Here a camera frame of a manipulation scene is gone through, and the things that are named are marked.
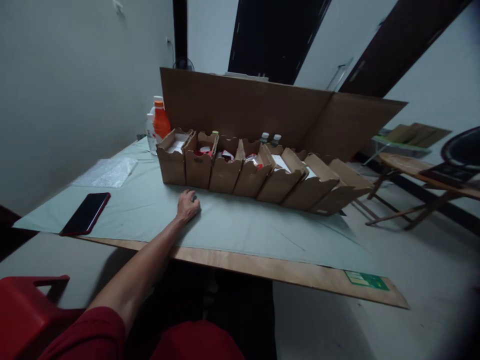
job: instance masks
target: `white wall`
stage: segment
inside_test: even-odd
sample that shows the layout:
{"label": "white wall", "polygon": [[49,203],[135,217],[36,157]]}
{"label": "white wall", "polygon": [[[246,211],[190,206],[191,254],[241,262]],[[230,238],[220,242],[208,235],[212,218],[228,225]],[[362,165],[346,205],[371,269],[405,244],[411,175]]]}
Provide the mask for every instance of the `white wall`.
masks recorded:
{"label": "white wall", "polygon": [[343,82],[396,3],[397,0],[332,0],[295,86],[324,90],[338,66],[353,58]]}
{"label": "white wall", "polygon": [[[386,95],[409,102],[386,128],[422,123],[452,134],[431,147],[423,160],[439,164],[445,142],[480,125],[480,0],[474,0]],[[463,198],[459,207],[480,216],[480,202]]]}
{"label": "white wall", "polygon": [[188,58],[195,71],[223,75],[229,68],[238,0],[188,1]]}
{"label": "white wall", "polygon": [[171,0],[0,3],[0,204],[25,215],[144,133]]}

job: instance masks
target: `red chair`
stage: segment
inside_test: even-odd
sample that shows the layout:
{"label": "red chair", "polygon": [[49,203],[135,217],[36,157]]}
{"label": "red chair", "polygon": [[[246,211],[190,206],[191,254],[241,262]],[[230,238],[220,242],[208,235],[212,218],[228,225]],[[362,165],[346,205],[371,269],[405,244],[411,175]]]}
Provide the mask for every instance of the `red chair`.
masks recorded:
{"label": "red chair", "polygon": [[37,287],[64,288],[70,276],[12,276],[0,280],[2,359],[36,359],[85,309],[64,310]]}

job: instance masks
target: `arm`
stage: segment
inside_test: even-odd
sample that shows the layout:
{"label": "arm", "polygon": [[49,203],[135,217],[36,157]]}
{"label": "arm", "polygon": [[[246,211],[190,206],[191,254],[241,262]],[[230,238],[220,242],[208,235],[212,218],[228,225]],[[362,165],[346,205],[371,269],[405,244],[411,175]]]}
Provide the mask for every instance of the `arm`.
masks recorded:
{"label": "arm", "polygon": [[93,299],[87,310],[108,307],[117,312],[130,332],[140,305],[165,263],[170,249],[185,224],[197,213],[200,201],[192,202],[195,191],[185,190],[178,200],[176,217],[145,245]]}

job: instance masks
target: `small bottle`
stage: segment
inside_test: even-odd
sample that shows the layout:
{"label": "small bottle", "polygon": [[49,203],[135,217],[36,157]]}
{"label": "small bottle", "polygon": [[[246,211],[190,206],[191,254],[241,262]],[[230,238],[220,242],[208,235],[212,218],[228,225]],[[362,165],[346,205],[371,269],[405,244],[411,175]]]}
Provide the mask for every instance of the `small bottle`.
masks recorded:
{"label": "small bottle", "polygon": [[269,136],[270,134],[268,132],[263,132],[261,134],[260,142],[265,145],[269,141]]}
{"label": "small bottle", "polygon": [[163,101],[155,101],[155,119],[153,120],[153,128],[157,135],[157,142],[160,142],[161,139],[164,139],[172,131],[169,118],[164,109]]}
{"label": "small bottle", "polygon": [[271,141],[271,147],[276,148],[279,145],[279,141],[282,138],[282,135],[275,134],[273,140]]}
{"label": "small bottle", "polygon": [[148,147],[150,148],[150,152],[152,155],[157,156],[157,139],[155,135],[155,129],[154,129],[154,118],[155,115],[152,113],[149,113],[146,115],[146,137],[148,140]]}

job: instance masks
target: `green label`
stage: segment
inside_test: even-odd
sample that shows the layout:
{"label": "green label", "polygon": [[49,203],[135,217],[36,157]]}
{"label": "green label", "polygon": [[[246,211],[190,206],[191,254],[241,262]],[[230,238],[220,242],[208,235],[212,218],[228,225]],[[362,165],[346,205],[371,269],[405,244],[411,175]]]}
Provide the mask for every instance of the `green label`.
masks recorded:
{"label": "green label", "polygon": [[346,271],[345,274],[354,285],[390,291],[380,276],[365,274],[363,272]]}

